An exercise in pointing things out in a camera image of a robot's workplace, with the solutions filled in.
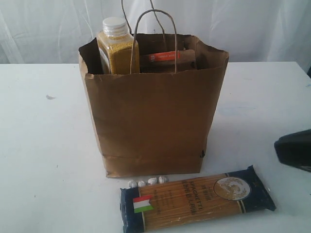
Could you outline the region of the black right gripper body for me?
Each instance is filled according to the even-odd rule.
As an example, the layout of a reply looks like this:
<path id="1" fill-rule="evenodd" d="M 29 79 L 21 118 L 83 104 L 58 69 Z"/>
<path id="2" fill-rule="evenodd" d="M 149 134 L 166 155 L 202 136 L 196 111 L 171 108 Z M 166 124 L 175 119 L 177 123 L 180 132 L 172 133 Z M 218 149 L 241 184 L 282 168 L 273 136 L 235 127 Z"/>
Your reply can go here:
<path id="1" fill-rule="evenodd" d="M 311 130 L 280 137 L 274 148 L 278 160 L 285 165 L 307 172 L 311 171 Z"/>

